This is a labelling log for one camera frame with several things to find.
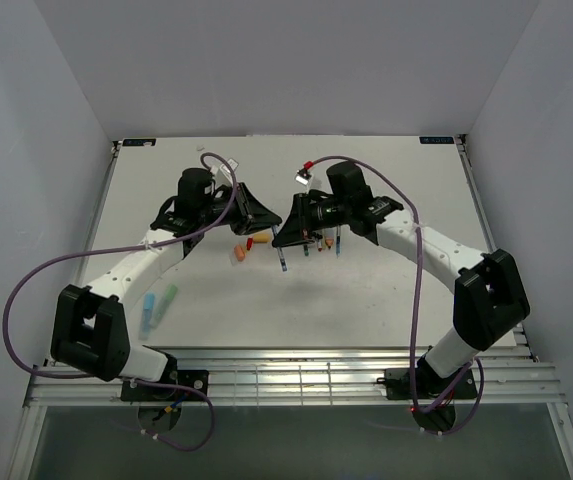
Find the blue gel pen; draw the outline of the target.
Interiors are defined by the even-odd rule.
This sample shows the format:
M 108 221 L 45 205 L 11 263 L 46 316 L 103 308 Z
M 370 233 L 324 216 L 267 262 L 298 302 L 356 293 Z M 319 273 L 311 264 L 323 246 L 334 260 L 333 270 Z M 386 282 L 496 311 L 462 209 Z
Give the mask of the blue gel pen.
M 276 240 L 277 238 L 277 233 L 278 233 L 278 229 L 277 226 L 273 225 L 271 227 L 271 231 L 272 231 L 272 236 L 273 236 L 273 240 Z M 274 247 L 276 249 L 277 255 L 278 255 L 278 259 L 280 262 L 280 266 L 281 266 L 281 270 L 282 272 L 287 272 L 288 268 L 287 268 L 287 263 L 284 257 L 284 253 L 281 247 Z

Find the yellow-orange pen cap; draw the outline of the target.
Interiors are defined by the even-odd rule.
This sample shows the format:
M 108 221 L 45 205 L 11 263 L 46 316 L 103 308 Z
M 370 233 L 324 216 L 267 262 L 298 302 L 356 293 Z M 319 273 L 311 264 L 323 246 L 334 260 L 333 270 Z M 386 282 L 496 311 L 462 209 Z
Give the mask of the yellow-orange pen cap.
M 253 242 L 258 244 L 267 244 L 270 243 L 272 237 L 269 233 L 257 233 L 253 237 Z

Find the light blue highlighter pen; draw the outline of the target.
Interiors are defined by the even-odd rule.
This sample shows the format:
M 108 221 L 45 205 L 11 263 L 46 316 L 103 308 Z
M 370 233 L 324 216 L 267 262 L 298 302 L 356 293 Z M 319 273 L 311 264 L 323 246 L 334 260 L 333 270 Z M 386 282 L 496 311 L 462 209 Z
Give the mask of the light blue highlighter pen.
M 146 293 L 143 297 L 141 320 L 138 338 L 140 341 L 149 339 L 151 332 L 156 328 L 156 295 L 154 293 Z

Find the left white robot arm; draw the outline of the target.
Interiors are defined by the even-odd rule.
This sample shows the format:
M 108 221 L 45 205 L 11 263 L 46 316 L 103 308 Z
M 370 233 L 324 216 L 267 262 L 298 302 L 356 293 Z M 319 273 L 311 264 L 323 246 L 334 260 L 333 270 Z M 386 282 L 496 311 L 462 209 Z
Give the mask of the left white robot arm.
M 104 381 L 142 379 L 154 398 L 171 397 L 178 376 L 169 367 L 169 356 L 139 342 L 128 314 L 158 279 L 190 254 L 211 223 L 246 236 L 281 222 L 243 183 L 178 192 L 162 203 L 137 250 L 88 285 L 62 290 L 51 356 Z

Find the teal gel pen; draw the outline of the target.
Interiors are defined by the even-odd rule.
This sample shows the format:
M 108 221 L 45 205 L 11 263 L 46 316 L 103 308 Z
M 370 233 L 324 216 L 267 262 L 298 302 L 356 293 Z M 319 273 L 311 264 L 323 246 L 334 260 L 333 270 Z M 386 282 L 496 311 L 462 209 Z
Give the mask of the teal gel pen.
M 341 249 L 342 249 L 342 228 L 341 225 L 338 225 L 335 227 L 335 254 L 336 257 L 339 258 L 341 255 Z

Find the green highlighter pen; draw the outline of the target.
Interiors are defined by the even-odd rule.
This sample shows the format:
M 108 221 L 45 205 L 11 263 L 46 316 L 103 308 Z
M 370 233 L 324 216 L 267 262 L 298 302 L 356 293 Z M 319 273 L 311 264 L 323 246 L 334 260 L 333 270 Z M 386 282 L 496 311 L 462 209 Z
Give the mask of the green highlighter pen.
M 166 287 L 159 303 L 157 304 L 156 309 L 153 312 L 153 316 L 150 321 L 150 327 L 152 329 L 156 329 L 159 326 L 164 316 L 166 315 L 166 312 L 168 311 L 170 305 L 174 301 L 177 292 L 178 288 L 174 284 L 170 284 Z

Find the orange highlighter cap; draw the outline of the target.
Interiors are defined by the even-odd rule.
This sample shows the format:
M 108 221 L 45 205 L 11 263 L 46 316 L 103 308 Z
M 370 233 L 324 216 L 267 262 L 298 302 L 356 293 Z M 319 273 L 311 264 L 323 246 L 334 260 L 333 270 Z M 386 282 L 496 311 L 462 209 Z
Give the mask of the orange highlighter cap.
M 234 255 L 235 261 L 238 263 L 243 262 L 246 258 L 246 252 L 240 244 L 237 244 L 233 248 L 233 255 Z

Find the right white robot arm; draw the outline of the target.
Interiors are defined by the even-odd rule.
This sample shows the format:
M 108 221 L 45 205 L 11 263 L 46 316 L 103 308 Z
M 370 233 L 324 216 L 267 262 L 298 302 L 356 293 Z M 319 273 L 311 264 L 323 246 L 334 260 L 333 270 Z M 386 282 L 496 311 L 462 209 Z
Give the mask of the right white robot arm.
M 502 249 L 482 252 L 432 228 L 420 228 L 411 213 L 390 197 L 356 203 L 318 190 L 296 194 L 272 246 L 310 244 L 315 232 L 344 225 L 374 245 L 413 261 L 453 294 L 453 326 L 417 361 L 419 388 L 430 397 L 442 396 L 453 386 L 457 370 L 530 314 L 511 254 Z

